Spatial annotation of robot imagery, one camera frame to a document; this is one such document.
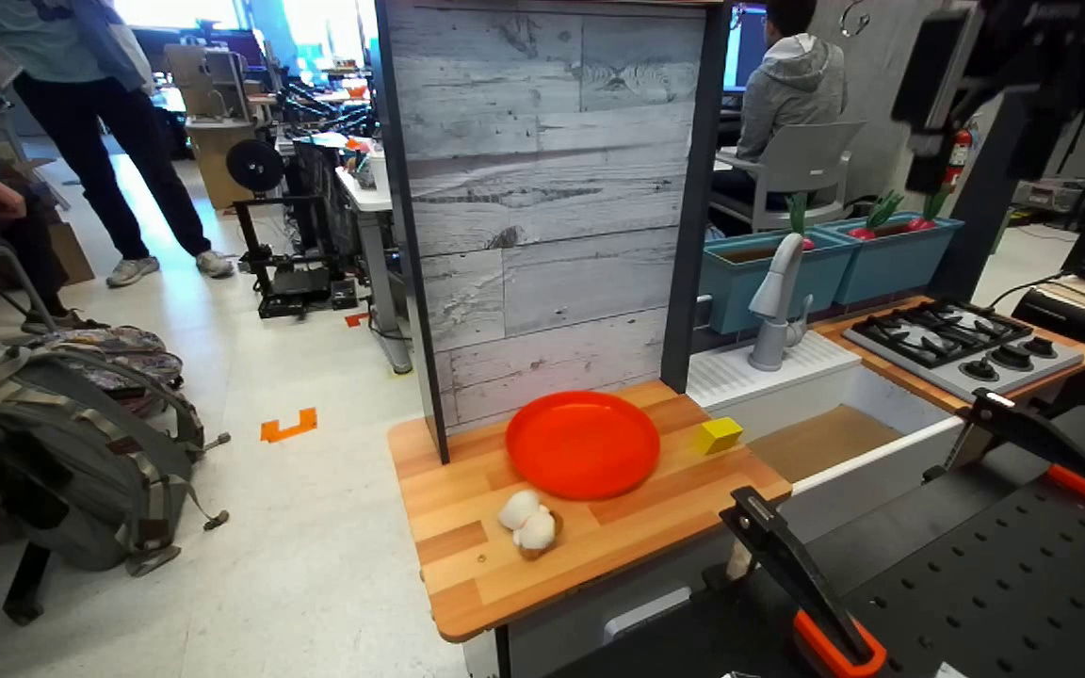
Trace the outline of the grey backpack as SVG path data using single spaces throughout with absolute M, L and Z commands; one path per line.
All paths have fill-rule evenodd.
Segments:
M 30 543 L 91 572 L 143 576 L 180 557 L 210 450 L 192 402 L 133 366 L 73 347 L 0 350 L 0 506 Z

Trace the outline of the grey toy tap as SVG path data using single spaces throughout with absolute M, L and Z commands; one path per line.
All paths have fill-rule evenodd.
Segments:
M 808 314 L 814 297 L 809 295 L 802 300 L 802 314 L 796 320 L 792 320 L 789 314 L 789 305 L 795 298 L 805 241 L 805 236 L 797 232 L 781 240 L 773 254 L 767 274 L 750 303 L 750 312 L 760 318 L 760 332 L 748 362 L 761 372 L 779 372 L 786 351 L 795 347 L 808 333 Z

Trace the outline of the grey chair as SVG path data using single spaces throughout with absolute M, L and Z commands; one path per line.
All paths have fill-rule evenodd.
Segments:
M 861 121 L 788 125 L 756 159 L 742 159 L 736 149 L 722 149 L 718 166 L 748 172 L 756 189 L 748 201 L 714 190 L 710 209 L 749 223 L 754 232 L 780 231 L 791 227 L 791 212 L 770 210 L 769 194 L 801 193 L 808 199 L 805 226 L 842 218 L 847 214 L 848 145 L 861 127 Z

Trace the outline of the monitor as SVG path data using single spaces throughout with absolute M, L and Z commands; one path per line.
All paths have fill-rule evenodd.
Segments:
M 767 9 L 763 4 L 740 3 L 732 7 L 723 72 L 723 93 L 740 94 L 745 91 L 751 73 L 758 68 L 768 50 L 766 18 Z

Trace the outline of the black 3D printer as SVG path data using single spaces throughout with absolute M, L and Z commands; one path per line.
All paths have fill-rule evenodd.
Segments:
M 238 266 L 254 276 L 263 320 L 301 320 L 317 310 L 349 310 L 359 305 L 356 280 L 329 228 L 329 202 L 304 183 L 304 172 L 263 140 L 241 140 L 225 154 L 225 169 L 252 199 L 233 202 L 245 250 Z M 292 220 L 292 252 L 277 253 L 257 233 L 254 212 L 281 209 Z

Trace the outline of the toy kitchen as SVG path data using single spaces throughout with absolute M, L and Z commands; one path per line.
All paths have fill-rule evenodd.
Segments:
M 719 512 L 792 486 L 740 437 L 698 455 L 688 395 L 724 4 L 376 0 L 376 77 L 425 415 L 393 428 L 431 617 L 462 678 L 542 678 L 607 619 L 702 586 Z M 658 426 L 649 479 L 603 501 L 540 491 L 557 545 L 518 554 L 498 512 L 535 491 L 505 433 L 556 392 Z

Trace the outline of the yellow block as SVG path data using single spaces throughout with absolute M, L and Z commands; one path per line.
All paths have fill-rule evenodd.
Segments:
M 719 455 L 732 449 L 742 435 L 742 427 L 732 417 L 720 417 L 702 422 L 695 433 L 694 446 L 698 455 Z

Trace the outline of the teal planter box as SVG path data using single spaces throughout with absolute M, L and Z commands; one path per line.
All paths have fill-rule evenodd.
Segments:
M 880 226 L 853 218 L 810 228 L 815 233 L 843 236 L 855 245 L 835 304 L 855 305 L 926 287 L 963 222 L 936 218 L 926 227 L 922 219 L 917 212 L 895 212 Z
M 760 320 L 749 306 L 769 271 L 773 254 L 788 232 L 726 236 L 704 246 L 699 293 L 711 297 L 707 327 L 717 334 L 753 333 Z M 802 254 L 789 312 L 826 312 L 834 304 L 853 254 L 860 245 L 847 236 L 808 232 L 813 248 Z

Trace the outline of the white toy sink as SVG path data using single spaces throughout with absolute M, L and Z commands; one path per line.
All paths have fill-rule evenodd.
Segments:
M 780 511 L 805 543 L 917 488 L 962 427 L 814 331 L 778 372 L 754 369 L 751 351 L 746 343 L 694 353 L 688 395 L 740 424 L 742 442 L 791 484 Z

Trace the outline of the white toy garlic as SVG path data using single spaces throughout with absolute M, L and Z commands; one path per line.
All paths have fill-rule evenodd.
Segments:
M 500 508 L 496 520 L 510 532 L 518 554 L 538 559 L 559 543 L 563 523 L 534 491 L 516 491 Z

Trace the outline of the red fire extinguisher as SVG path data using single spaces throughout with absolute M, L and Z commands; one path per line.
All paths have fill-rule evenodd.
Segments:
M 952 192 L 959 184 L 973 145 L 974 137 L 972 129 L 968 125 L 965 125 L 953 135 L 950 150 L 948 150 L 946 172 L 944 172 L 942 181 L 942 188 L 945 188 L 947 192 Z

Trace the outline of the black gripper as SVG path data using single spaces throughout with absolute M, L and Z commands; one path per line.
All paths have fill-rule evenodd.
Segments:
M 918 27 L 890 112 L 910 130 L 908 192 L 929 196 L 946 180 L 960 125 L 953 108 L 973 52 L 974 84 L 1011 91 L 1022 110 L 1009 179 L 1039 179 L 1085 106 L 1085 0 L 979 0 L 978 8 L 939 9 Z

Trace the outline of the orange floor tape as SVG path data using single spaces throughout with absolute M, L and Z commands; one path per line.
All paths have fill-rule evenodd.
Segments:
M 318 425 L 316 408 L 304 408 L 298 412 L 296 421 L 283 422 L 281 420 L 268 420 L 260 425 L 259 442 L 276 444 L 288 442 L 297 435 L 311 432 Z

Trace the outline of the toy stove burner unit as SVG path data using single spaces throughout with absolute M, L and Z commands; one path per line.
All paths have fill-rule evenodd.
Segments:
M 895 312 L 870 315 L 848 327 L 843 335 L 866 351 L 899 366 L 940 391 L 958 396 L 963 402 L 972 402 L 976 389 L 1008 396 L 1082 364 L 1081 351 L 1050 340 L 1059 353 L 1058 359 L 1032 357 L 1034 368 L 1030 372 L 1013 372 L 992 363 L 998 370 L 999 381 L 978 382 L 965 378 L 959 370 L 960 363 L 982 357 L 987 359 L 987 353 L 999 345 L 1021 345 L 1025 340 L 1043 335 L 1010 317 L 950 300 L 926 300 Z

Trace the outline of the toy radish with green leaves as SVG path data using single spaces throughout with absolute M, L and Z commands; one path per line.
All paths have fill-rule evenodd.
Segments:
M 808 222 L 806 222 L 808 194 L 804 192 L 789 193 L 786 197 L 786 206 L 789 215 L 789 228 L 802 238 L 802 250 L 813 250 L 815 244 L 808 235 Z
M 905 232 L 929 231 L 937 226 L 935 219 L 939 218 L 939 212 L 943 209 L 944 202 L 947 201 L 948 196 L 950 196 L 950 188 L 947 186 L 944 186 L 939 190 L 935 190 L 934 193 L 931 193 L 931 195 L 926 199 L 926 202 L 923 202 L 923 209 L 921 214 L 918 215 L 917 218 L 910 219 L 910 222 L 907 223 L 907 228 L 905 228 Z
M 903 201 L 904 194 L 896 192 L 896 190 L 890 190 L 871 206 L 870 212 L 866 215 L 865 223 L 861 223 L 861 227 L 850 229 L 847 235 L 861 241 L 878 239 L 879 230 L 885 226 L 892 215 L 899 210 Z

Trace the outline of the white desk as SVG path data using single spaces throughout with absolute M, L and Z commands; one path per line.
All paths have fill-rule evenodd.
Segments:
M 345 216 L 358 236 L 358 267 L 366 289 L 366 327 L 375 336 L 392 372 L 413 372 L 408 331 L 408 284 L 404 282 L 399 245 L 395 236 L 391 199 L 376 188 L 366 188 L 345 166 L 334 169 L 343 188 Z

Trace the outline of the patterned backpack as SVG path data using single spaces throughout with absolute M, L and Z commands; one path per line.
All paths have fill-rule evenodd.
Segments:
M 26 347 L 34 350 L 64 347 L 89 351 L 108 363 L 129 366 L 146 378 L 164 383 L 173 391 L 181 391 L 184 386 L 184 361 L 175 353 L 167 351 L 167 344 L 159 340 L 159 335 L 138 327 L 77 328 L 77 330 L 58 331 L 35 336 L 26 343 Z M 146 417 L 163 409 L 162 405 L 156 402 L 156 396 L 150 391 L 142 389 L 135 382 L 125 380 L 120 375 L 104 372 L 95 366 L 73 364 L 72 369 L 82 374 L 82 378 L 94 382 L 100 389 L 105 391 L 130 412 Z

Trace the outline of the orange plate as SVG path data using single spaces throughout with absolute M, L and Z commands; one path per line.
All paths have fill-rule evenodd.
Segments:
M 642 408 L 607 392 L 540 396 L 509 421 L 510 466 L 533 488 L 569 501 L 634 491 L 658 468 L 660 433 Z

